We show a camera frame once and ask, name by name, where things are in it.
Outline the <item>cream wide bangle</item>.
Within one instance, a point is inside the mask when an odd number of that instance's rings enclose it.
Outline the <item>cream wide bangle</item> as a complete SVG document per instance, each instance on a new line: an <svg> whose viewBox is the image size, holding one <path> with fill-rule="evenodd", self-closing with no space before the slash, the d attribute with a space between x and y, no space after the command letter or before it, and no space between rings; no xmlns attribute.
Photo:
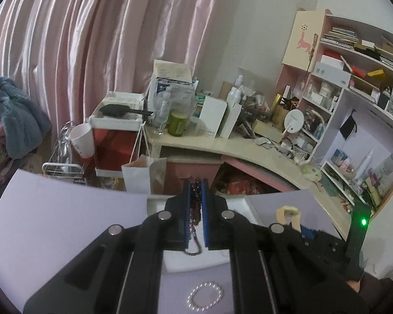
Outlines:
<svg viewBox="0 0 393 314"><path fill-rule="evenodd" d="M283 206L275 211L276 220L281 225L291 225L292 229L301 232L301 210L294 206Z"/></svg>

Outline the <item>white jewelry tray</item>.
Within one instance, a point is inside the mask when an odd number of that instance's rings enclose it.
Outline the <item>white jewelry tray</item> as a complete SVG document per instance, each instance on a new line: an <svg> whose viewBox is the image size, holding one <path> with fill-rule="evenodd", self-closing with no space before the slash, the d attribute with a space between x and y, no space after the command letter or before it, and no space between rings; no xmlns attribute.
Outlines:
<svg viewBox="0 0 393 314"><path fill-rule="evenodd" d="M225 201L230 211L244 216L250 223L256 225L262 223L247 196L227 196ZM229 252L226 247L228 234L225 220L221 218L221 215L209 217L202 214L201 222L196 226L196 236L201 244L201 253L192 257L183 252L165 251L164 272L168 274L184 273L229 263Z"/></svg>

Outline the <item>white paper gift bag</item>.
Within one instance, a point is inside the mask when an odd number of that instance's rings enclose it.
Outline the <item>white paper gift bag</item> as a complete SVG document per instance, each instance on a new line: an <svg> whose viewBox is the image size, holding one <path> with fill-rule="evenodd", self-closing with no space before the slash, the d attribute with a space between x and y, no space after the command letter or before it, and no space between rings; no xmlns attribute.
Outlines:
<svg viewBox="0 0 393 314"><path fill-rule="evenodd" d="M129 163L121 167L125 189L132 194L163 194L166 158L152 158L145 124L140 125Z"/></svg>

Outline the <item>green glass jar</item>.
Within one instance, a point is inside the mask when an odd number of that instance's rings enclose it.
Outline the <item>green glass jar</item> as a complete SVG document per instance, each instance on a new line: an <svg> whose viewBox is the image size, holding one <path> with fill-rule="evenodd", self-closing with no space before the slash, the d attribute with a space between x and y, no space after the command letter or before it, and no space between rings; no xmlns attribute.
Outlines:
<svg viewBox="0 0 393 314"><path fill-rule="evenodd" d="M168 133L176 137L182 136L185 131L188 118L187 114L173 110L169 117L169 125L167 128Z"/></svg>

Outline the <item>red storage box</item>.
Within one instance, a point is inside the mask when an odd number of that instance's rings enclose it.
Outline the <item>red storage box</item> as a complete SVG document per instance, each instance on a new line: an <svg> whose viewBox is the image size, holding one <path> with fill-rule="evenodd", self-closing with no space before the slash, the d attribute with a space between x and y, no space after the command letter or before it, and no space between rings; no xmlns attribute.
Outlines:
<svg viewBox="0 0 393 314"><path fill-rule="evenodd" d="M93 134L96 175L122 178L121 167L130 162L138 132L94 128Z"/></svg>

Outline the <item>white carton box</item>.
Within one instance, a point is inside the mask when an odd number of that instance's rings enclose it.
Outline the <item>white carton box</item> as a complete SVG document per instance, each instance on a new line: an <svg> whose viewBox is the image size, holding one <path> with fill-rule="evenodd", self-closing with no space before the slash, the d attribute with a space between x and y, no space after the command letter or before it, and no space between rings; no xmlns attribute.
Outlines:
<svg viewBox="0 0 393 314"><path fill-rule="evenodd" d="M205 136L215 137L226 109L227 103L224 100L207 96L199 116L199 132Z"/></svg>

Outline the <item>black pouch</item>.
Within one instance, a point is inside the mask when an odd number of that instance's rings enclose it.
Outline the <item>black pouch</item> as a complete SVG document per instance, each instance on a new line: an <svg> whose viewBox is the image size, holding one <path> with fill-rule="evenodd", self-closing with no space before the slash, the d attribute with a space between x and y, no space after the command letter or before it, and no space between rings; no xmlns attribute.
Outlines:
<svg viewBox="0 0 393 314"><path fill-rule="evenodd" d="M339 132L341 133L344 140L348 140L352 133L356 133L358 131L357 123L353 117L353 114L356 112L355 109L351 111L348 118L343 122L341 127L339 128Z"/></svg>

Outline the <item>clear plastic bag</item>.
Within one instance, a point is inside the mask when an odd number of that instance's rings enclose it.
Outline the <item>clear plastic bag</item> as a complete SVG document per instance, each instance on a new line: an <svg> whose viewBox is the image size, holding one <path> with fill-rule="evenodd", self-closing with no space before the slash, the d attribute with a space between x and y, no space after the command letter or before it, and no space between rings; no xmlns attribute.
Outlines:
<svg viewBox="0 0 393 314"><path fill-rule="evenodd" d="M152 125L161 134L167 131L170 113L173 110L187 114L189 121L196 106L196 94L187 87L167 87L164 91L155 94L154 105L155 117Z"/></svg>

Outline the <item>white paper cup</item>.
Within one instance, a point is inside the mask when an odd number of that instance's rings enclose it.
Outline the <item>white paper cup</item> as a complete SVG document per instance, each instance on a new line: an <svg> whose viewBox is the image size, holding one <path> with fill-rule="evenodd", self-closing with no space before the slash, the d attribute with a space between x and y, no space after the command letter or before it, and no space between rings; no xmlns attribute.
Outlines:
<svg viewBox="0 0 393 314"><path fill-rule="evenodd" d="M89 123L82 123L73 128L69 135L70 142L82 159L94 156L93 129Z"/></svg>

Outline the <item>round white mirror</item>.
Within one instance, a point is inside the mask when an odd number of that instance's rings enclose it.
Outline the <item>round white mirror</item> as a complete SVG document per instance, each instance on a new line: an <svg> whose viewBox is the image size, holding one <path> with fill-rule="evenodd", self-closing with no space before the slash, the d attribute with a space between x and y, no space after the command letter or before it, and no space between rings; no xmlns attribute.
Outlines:
<svg viewBox="0 0 393 314"><path fill-rule="evenodd" d="M299 109L291 110L284 119L283 134L294 134L301 131L304 124L304 114Z"/></svg>

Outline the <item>black hairbrush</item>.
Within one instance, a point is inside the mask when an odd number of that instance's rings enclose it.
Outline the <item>black hairbrush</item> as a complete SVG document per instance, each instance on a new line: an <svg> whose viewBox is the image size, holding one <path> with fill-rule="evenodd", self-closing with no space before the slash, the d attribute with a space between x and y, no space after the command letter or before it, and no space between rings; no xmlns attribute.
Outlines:
<svg viewBox="0 0 393 314"><path fill-rule="evenodd" d="M100 107L99 111L103 116L109 116L112 118L121 118L126 114L138 114L141 116L151 116L154 114L151 111L132 109L129 106L122 104L106 104Z"/></svg>

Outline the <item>pink white shelf unit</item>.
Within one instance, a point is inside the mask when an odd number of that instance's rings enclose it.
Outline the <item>pink white shelf unit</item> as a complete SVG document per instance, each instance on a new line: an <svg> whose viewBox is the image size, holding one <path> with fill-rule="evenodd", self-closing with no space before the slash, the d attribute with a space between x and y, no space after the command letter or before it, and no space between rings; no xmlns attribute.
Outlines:
<svg viewBox="0 0 393 314"><path fill-rule="evenodd" d="M319 166L345 211L378 211L393 188L393 33L330 10L299 10L276 93L304 114L286 135L298 162ZM351 111L358 131L339 128Z"/></svg>

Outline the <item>blue fleece blanket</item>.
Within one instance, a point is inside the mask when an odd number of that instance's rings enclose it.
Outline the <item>blue fleece blanket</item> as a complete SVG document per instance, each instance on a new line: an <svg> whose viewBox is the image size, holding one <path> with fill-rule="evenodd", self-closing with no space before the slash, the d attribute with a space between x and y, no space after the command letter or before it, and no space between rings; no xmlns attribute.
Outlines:
<svg viewBox="0 0 393 314"><path fill-rule="evenodd" d="M10 158L20 159L38 148L52 128L40 107L9 77L0 76L0 120Z"/></svg>

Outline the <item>pink curtain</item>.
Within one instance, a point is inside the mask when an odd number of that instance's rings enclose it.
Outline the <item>pink curtain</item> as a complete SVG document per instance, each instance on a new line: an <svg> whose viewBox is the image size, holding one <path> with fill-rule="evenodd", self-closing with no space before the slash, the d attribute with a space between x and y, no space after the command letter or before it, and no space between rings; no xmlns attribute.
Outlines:
<svg viewBox="0 0 393 314"><path fill-rule="evenodd" d="M0 75L54 129L89 117L108 92L145 93L156 59L197 75L222 0L2 0Z"/></svg>

